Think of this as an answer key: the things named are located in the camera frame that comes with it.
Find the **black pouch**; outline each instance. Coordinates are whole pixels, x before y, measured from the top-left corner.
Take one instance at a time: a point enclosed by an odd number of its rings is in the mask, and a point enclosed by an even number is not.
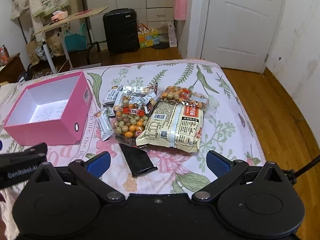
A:
[[[153,163],[145,151],[122,143],[120,143],[120,148],[129,165],[132,177],[138,177],[158,170],[157,167],[153,166]]]

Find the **baseboard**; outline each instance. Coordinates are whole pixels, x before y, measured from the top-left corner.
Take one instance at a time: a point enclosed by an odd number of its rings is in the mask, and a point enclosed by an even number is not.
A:
[[[263,76],[269,81],[271,86],[275,89],[277,94],[283,100],[284,104],[287,106],[289,113],[292,115],[300,130],[300,133],[307,145],[307,149],[310,152],[311,157],[316,158],[320,154],[320,148],[318,146],[316,138],[313,135],[313,132],[311,131],[311,128],[309,127],[300,109],[288,94],[287,90],[284,89],[281,83],[268,68],[264,70]]]

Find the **black suitcase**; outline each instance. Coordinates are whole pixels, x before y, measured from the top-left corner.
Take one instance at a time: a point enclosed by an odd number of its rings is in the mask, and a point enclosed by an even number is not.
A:
[[[137,13],[133,9],[116,9],[103,16],[108,50],[112,53],[137,51]]]

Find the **cardboard box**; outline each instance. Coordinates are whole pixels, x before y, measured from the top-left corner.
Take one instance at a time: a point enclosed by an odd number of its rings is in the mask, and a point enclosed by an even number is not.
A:
[[[82,137],[92,93],[83,72],[27,86],[4,121],[20,145],[71,145]]]

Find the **blue gripper pad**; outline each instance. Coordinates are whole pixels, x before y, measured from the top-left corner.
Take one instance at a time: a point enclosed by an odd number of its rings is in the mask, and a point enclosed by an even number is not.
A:
[[[206,161],[210,171],[212,171],[218,178],[234,166],[232,161],[214,151],[209,151],[207,153]]]
[[[110,168],[110,164],[109,152],[102,152],[85,162],[87,171],[97,178],[100,178]]]

